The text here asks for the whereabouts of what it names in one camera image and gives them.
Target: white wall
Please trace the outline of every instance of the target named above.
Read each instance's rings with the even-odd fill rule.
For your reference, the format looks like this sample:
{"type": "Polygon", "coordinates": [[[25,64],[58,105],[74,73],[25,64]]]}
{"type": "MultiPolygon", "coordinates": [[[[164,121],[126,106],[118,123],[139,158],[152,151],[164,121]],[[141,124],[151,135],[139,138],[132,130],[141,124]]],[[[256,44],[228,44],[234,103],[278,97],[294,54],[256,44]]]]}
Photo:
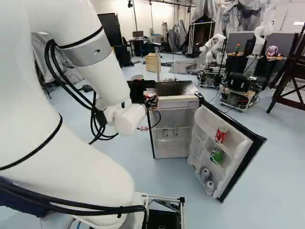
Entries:
{"type": "MultiPolygon", "coordinates": [[[[132,31],[136,31],[133,19],[133,8],[127,7],[127,0],[91,0],[97,13],[116,13],[120,21],[122,36],[126,39],[132,38],[132,31]]],[[[171,29],[174,22],[174,6],[164,3],[152,2],[151,7],[146,0],[134,0],[137,26],[139,31],[144,31],[144,35],[149,35],[149,28],[152,27],[154,33],[162,33],[161,23],[167,22],[168,29],[171,29]]],[[[175,6],[175,22],[177,22],[177,6],[175,6]]],[[[185,11],[185,28],[188,29],[190,14],[185,11]]],[[[184,20],[184,7],[180,6],[179,19],[184,20]]]]}
{"type": "Polygon", "coordinates": [[[274,15],[274,32],[300,32],[302,25],[294,25],[294,22],[305,21],[305,0],[278,0],[278,2],[274,15]],[[287,17],[280,30],[286,11],[287,17]]]}

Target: fridge top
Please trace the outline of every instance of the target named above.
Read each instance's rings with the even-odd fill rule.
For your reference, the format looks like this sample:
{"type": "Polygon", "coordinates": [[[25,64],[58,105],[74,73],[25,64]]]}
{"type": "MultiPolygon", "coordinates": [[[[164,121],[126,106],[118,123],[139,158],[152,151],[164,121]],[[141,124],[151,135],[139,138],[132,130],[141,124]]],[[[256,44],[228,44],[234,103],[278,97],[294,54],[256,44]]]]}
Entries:
{"type": "Polygon", "coordinates": [[[160,102],[174,102],[174,101],[196,101],[198,97],[194,94],[185,95],[173,95],[173,96],[159,96],[158,100],[160,102]]]}

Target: mini fridge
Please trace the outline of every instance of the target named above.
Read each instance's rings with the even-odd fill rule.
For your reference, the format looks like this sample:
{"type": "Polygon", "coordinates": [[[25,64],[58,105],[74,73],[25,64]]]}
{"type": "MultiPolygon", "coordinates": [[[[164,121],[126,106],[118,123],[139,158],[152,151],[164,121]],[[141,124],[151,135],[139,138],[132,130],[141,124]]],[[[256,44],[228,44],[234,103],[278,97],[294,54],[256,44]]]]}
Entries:
{"type": "Polygon", "coordinates": [[[184,87],[185,82],[157,83],[158,102],[147,115],[153,157],[187,157],[203,190],[223,202],[267,139],[205,101],[200,93],[164,95],[168,83],[184,87]],[[215,139],[218,128],[227,130],[222,143],[215,139]]]}

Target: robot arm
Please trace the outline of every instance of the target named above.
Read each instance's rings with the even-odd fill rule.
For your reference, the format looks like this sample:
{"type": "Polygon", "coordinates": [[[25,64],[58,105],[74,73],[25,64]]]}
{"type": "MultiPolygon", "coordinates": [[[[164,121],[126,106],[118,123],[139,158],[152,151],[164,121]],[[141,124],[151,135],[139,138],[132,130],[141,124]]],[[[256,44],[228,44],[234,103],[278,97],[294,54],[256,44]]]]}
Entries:
{"type": "MultiPolygon", "coordinates": [[[[90,1],[5,1],[0,17],[0,42],[5,44],[0,103],[6,111],[0,112],[0,176],[28,190],[69,201],[107,207],[139,204],[129,173],[62,123],[35,73],[30,32],[45,31],[63,46],[107,107],[129,99],[128,84],[90,1]],[[16,164],[21,158],[26,159],[16,164]]],[[[130,118],[127,114],[139,109],[143,111],[139,107],[120,113],[115,109],[109,120],[122,117],[118,119],[122,123],[124,117],[130,118]]],[[[80,220],[94,228],[117,229],[127,215],[82,216],[80,220]]]]}
{"type": "Polygon", "coordinates": [[[217,33],[207,43],[205,43],[205,45],[200,48],[201,54],[198,57],[198,60],[201,61],[200,64],[210,64],[212,62],[213,55],[221,52],[221,48],[225,39],[225,36],[217,33]]]}
{"type": "Polygon", "coordinates": [[[54,38],[98,94],[97,108],[105,111],[107,122],[119,134],[132,135],[146,109],[141,104],[120,107],[130,89],[90,1],[27,0],[26,7],[31,30],[54,38]]]}

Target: gray tarp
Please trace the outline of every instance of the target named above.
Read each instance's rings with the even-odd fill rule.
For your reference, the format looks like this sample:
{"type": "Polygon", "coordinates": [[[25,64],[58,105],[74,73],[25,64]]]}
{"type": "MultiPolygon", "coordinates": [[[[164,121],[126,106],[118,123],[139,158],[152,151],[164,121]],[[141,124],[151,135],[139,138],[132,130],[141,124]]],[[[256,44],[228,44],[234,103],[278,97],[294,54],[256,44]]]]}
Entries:
{"type": "Polygon", "coordinates": [[[231,31],[253,31],[263,20],[263,12],[266,6],[266,0],[236,0],[225,5],[220,1],[220,18],[217,20],[218,0],[194,0],[196,9],[192,14],[191,21],[194,22],[204,14],[213,21],[219,21],[215,27],[214,34],[228,36],[231,31]]]}
{"type": "MultiPolygon", "coordinates": [[[[32,33],[31,35],[31,42],[33,45],[33,51],[35,54],[35,58],[38,64],[39,69],[41,70],[44,81],[46,83],[50,83],[54,81],[51,73],[49,72],[46,62],[44,60],[44,47],[48,40],[51,39],[51,36],[47,33],[32,33]]],[[[75,84],[79,81],[83,80],[80,72],[74,67],[74,65],[70,62],[70,60],[64,55],[63,51],[59,48],[55,50],[56,59],[58,61],[59,66],[65,72],[66,77],[71,81],[71,83],[75,84]]],[[[53,63],[51,62],[54,71],[59,76],[58,72],[56,71],[53,63]]]]}
{"type": "Polygon", "coordinates": [[[168,30],[168,43],[173,52],[181,50],[181,47],[186,40],[186,35],[187,33],[183,20],[177,21],[174,30],[168,30]]]}

